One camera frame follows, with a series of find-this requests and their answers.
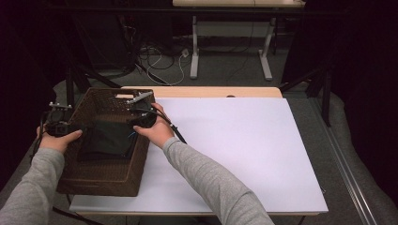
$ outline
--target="white table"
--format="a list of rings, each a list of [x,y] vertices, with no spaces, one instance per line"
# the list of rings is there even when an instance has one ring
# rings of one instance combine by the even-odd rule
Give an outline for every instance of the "white table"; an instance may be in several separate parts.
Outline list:
[[[208,8],[303,8],[300,0],[173,0],[174,7]],[[198,22],[192,17],[191,79],[197,79],[199,66],[198,36],[265,37],[263,49],[258,51],[266,81],[272,81],[267,60],[269,43],[274,31],[275,18],[270,22]]]
[[[156,100],[187,143],[241,179],[271,215],[309,216],[328,212],[286,99],[157,97]],[[137,197],[77,195],[70,210],[81,214],[212,215],[202,198],[153,144],[149,145]]]

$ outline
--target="gray long-sleeve shirt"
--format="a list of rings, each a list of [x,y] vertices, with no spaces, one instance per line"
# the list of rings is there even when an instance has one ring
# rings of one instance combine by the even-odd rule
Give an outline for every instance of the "gray long-sleeve shirt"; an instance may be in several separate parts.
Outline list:
[[[273,224],[255,194],[219,163],[177,138],[169,139],[163,152],[222,224]],[[0,225],[47,224],[63,168],[62,154],[39,148],[29,172],[1,209]]]

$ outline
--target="brown plastic bin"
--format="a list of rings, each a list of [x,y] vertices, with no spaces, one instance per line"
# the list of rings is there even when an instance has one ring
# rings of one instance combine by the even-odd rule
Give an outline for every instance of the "brown plastic bin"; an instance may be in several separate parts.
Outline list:
[[[138,96],[147,89],[89,88],[70,119],[72,125],[86,126],[96,120],[126,122],[134,118],[128,111],[126,98],[119,95]],[[147,97],[154,102],[154,96]],[[82,147],[82,136],[69,145],[65,154],[65,169],[57,191],[64,194],[137,196],[144,170],[148,138],[139,135],[131,159],[77,160]]]

